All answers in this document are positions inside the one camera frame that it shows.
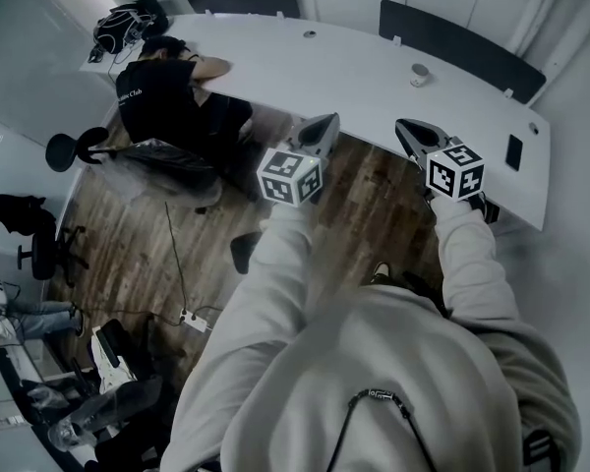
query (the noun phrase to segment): blue jeans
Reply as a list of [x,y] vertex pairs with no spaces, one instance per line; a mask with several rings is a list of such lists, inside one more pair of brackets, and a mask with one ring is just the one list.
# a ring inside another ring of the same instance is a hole
[[72,303],[45,301],[36,304],[9,303],[7,317],[13,324],[18,340],[40,339],[59,330],[78,330],[80,314]]

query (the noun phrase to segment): curved table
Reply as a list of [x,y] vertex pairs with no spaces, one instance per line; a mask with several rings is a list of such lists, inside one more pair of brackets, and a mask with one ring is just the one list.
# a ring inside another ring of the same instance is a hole
[[[304,33],[313,31],[315,36]],[[324,23],[256,15],[177,16],[169,35],[206,56],[233,64],[206,83],[213,92],[303,118],[338,112],[341,131],[406,157],[395,120],[418,119],[459,137],[486,161],[484,190],[494,204],[542,229],[549,188],[550,126],[521,103],[444,61],[376,35]],[[84,63],[85,72],[112,76],[138,58],[141,45],[117,61]],[[409,81],[422,63],[431,78]],[[505,162],[509,135],[524,146],[520,170]]]

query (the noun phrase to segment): drawstring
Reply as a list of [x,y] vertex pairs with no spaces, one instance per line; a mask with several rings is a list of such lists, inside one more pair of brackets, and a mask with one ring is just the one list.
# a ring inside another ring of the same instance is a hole
[[411,418],[411,413],[409,412],[408,408],[404,403],[400,400],[395,393],[392,391],[384,390],[384,389],[364,389],[359,391],[356,395],[354,395],[350,401],[347,403],[347,415],[345,416],[345,421],[343,421],[343,427],[341,428],[341,433],[338,436],[338,441],[336,446],[334,447],[334,452],[332,453],[332,458],[330,459],[330,464],[327,467],[327,472],[331,472],[334,468],[336,463],[336,459],[338,458],[339,453],[341,452],[341,447],[343,446],[343,440],[345,439],[345,432],[347,432],[347,426],[349,425],[350,419],[352,418],[352,413],[354,412],[354,408],[356,404],[361,400],[361,398],[370,397],[374,400],[391,400],[397,408],[400,410],[400,414],[402,418],[404,418],[408,423],[409,427],[413,431],[413,435],[417,440],[417,444],[420,445],[420,449],[422,449],[422,453],[424,454],[424,458],[426,459],[426,463],[429,466],[429,470],[431,472],[437,472],[435,468],[435,463],[433,463],[433,459],[429,454],[424,441],[420,437],[420,433],[418,432],[417,428],[413,423],[413,419]]

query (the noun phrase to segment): white sweatshirt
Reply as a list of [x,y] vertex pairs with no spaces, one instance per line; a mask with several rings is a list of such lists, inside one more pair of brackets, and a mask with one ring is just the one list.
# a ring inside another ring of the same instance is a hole
[[[559,360],[518,316],[495,240],[466,203],[433,201],[442,318],[428,299],[369,286],[307,321],[311,234],[305,208],[275,206],[250,271],[181,394],[163,472],[220,456],[224,472],[326,471],[359,391],[396,392],[442,471],[515,471],[523,436],[546,429],[561,470],[579,421]],[[426,471],[397,407],[363,399],[335,471]]]

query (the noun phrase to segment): floor plank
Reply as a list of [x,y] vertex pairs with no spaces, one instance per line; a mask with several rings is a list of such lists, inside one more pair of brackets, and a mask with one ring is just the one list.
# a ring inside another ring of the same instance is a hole
[[[261,141],[279,140],[290,125],[285,114],[265,108],[255,112],[255,134]],[[112,140],[115,145],[128,142],[118,121]],[[380,260],[390,262],[396,273],[408,269],[434,288],[441,287],[434,216],[415,193],[417,172],[412,164],[341,136],[324,179],[314,232],[312,306],[366,283]],[[269,204],[250,204],[240,192],[225,187],[220,202],[206,215],[175,205],[169,210],[190,309],[224,305],[240,279],[229,243],[258,230]],[[89,310],[89,326],[118,318],[134,334],[145,316],[118,315],[113,310],[151,311],[178,320],[183,297],[163,201],[140,198],[126,205],[89,169],[66,218],[67,227],[77,225],[88,231],[74,251],[89,262],[90,270],[76,272],[74,289],[58,272],[50,284],[51,299],[75,301]],[[205,310],[201,315],[214,323],[218,312]],[[199,360],[207,336],[163,322],[158,324],[158,336],[170,349],[186,353],[170,374],[179,388]],[[87,340],[64,338],[62,354],[88,365]]]

